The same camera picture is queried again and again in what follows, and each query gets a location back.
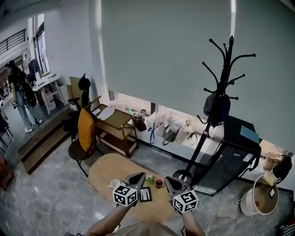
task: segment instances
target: black coat rack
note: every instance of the black coat rack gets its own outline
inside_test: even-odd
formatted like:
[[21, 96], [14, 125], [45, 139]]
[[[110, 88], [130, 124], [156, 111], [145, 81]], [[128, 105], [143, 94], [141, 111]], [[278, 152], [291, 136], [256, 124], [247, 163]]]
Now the black coat rack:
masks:
[[224, 101], [224, 97], [227, 97], [227, 98], [230, 98], [230, 99], [235, 99], [235, 100], [239, 99], [238, 97], [229, 97], [225, 93], [225, 90], [226, 90], [227, 86], [233, 85], [233, 84], [235, 84], [236, 80], [238, 80], [238, 79], [240, 79], [242, 77], [245, 77], [245, 74], [242, 74], [241, 76], [228, 81], [232, 65], [239, 58], [242, 58], [242, 57], [255, 57], [256, 56], [255, 54], [246, 54], [246, 55], [238, 56], [238, 57], [234, 58], [231, 61], [232, 47], [234, 45], [234, 37], [233, 36], [230, 37], [230, 42], [229, 42], [229, 48], [228, 49], [226, 47], [226, 44], [225, 43], [223, 44], [225, 53], [212, 39], [209, 39], [209, 42], [213, 43], [215, 45], [215, 47], [217, 47], [219, 49], [219, 51], [222, 53], [222, 56], [223, 56], [223, 69], [222, 69], [222, 73], [221, 73], [220, 82], [218, 82], [218, 80], [216, 78], [216, 75], [213, 73], [213, 71], [205, 64], [205, 62], [202, 62], [202, 64], [211, 72], [211, 74], [215, 78], [217, 89], [215, 91], [210, 91], [207, 88], [204, 88], [204, 91], [209, 92], [211, 94], [215, 94], [215, 98], [214, 98], [214, 101], [213, 101], [213, 104], [212, 104], [212, 107], [211, 107], [211, 110], [210, 110], [208, 120], [204, 123], [200, 119], [200, 117], [197, 116], [199, 118], [199, 120], [203, 124], [207, 124], [207, 126], [203, 131], [203, 134], [202, 134], [202, 136], [201, 136], [201, 138], [199, 140], [197, 148], [196, 148], [196, 150], [195, 150], [195, 152], [194, 152], [194, 154], [193, 154], [187, 168], [185, 170], [176, 171], [173, 174], [174, 177], [177, 177], [177, 178], [180, 178], [180, 179], [184, 180], [187, 185], [190, 185], [192, 183], [192, 176], [191, 176], [189, 170], [192, 168], [193, 164], [195, 163], [195, 160], [196, 160], [197, 156], [199, 155], [200, 150], [201, 150], [202, 146], [204, 145], [204, 142], [205, 142], [206, 138], [208, 137], [210, 126], [215, 127], [217, 125], [221, 125], [221, 123], [219, 124], [219, 116], [220, 116], [220, 112], [221, 112], [221, 109], [222, 109], [221, 104]]

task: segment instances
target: grey bag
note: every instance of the grey bag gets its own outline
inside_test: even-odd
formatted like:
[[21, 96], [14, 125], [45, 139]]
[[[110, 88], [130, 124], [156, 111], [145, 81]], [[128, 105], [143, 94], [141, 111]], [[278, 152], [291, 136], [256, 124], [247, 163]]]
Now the grey bag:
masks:
[[169, 130], [168, 132], [166, 132], [168, 127], [169, 127], [169, 125], [164, 129], [164, 136], [163, 136], [164, 140], [162, 142], [163, 146], [166, 146], [169, 143], [174, 142], [174, 140], [178, 134], [178, 131], [181, 128], [181, 127], [179, 127], [179, 129], [176, 132], [174, 132], [173, 130]]

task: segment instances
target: jeans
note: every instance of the jeans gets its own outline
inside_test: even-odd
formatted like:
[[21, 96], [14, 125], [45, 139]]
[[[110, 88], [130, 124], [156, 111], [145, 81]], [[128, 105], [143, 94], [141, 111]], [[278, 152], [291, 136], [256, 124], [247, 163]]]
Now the jeans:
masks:
[[41, 116], [36, 112], [35, 108], [32, 107], [28, 101], [24, 98], [24, 92], [23, 91], [17, 91], [16, 92], [16, 102], [18, 103], [18, 112], [24, 122], [24, 125], [27, 129], [30, 129], [32, 127], [32, 124], [29, 120], [28, 114], [26, 112], [27, 107], [29, 112], [32, 114], [34, 119], [39, 121], [41, 119]]

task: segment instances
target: blue strap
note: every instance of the blue strap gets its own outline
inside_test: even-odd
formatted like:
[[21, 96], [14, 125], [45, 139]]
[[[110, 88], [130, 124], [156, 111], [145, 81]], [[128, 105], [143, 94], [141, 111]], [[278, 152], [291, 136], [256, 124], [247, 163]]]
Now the blue strap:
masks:
[[153, 128], [148, 128], [148, 131], [151, 131], [151, 136], [149, 138], [149, 143], [150, 144], [154, 144], [156, 142], [156, 139], [155, 139], [155, 123], [153, 124]]

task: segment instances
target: oval wooden table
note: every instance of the oval wooden table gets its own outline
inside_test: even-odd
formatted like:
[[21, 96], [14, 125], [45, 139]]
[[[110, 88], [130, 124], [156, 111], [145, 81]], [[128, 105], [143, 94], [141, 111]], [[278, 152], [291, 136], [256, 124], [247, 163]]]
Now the oval wooden table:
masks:
[[[119, 154], [110, 153], [100, 157], [91, 166], [88, 180], [97, 191], [113, 202], [112, 189], [108, 188], [111, 181], [113, 179], [123, 181], [128, 175], [137, 172], [155, 175]], [[155, 177], [156, 180], [161, 179], [163, 182], [160, 189], [147, 181], [144, 183], [144, 187], [150, 187], [151, 189], [152, 201], [138, 201], [136, 207], [132, 207], [128, 212], [130, 216], [140, 221], [160, 223], [166, 221], [173, 213], [173, 207], [169, 203], [170, 195], [167, 192], [164, 179], [157, 175]]]

